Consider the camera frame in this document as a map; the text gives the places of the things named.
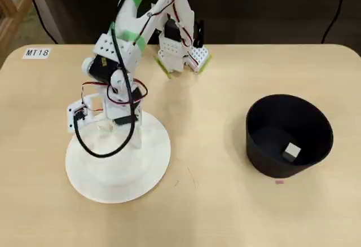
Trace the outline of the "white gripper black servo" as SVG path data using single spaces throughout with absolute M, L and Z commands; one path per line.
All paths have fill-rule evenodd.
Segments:
M 131 85 L 132 90 L 132 99 L 135 113 L 135 127 L 133 131 L 133 135 L 130 139 L 130 144 L 134 148 L 142 147 L 142 108 L 141 102 L 144 99 L 144 94 L 141 89 L 144 88 L 144 83 L 140 80 L 133 80 Z M 128 100 L 128 93 L 125 90 L 124 94 L 116 94 L 115 90 L 108 85 L 106 94 L 104 97 L 104 108 L 105 114 L 108 119 L 113 120 L 113 122 L 118 125 L 126 125 L 132 122 L 130 104 Z M 111 122 L 100 123 L 98 125 L 98 134 L 99 139 L 105 140 L 111 138 L 115 134 L 115 127 Z

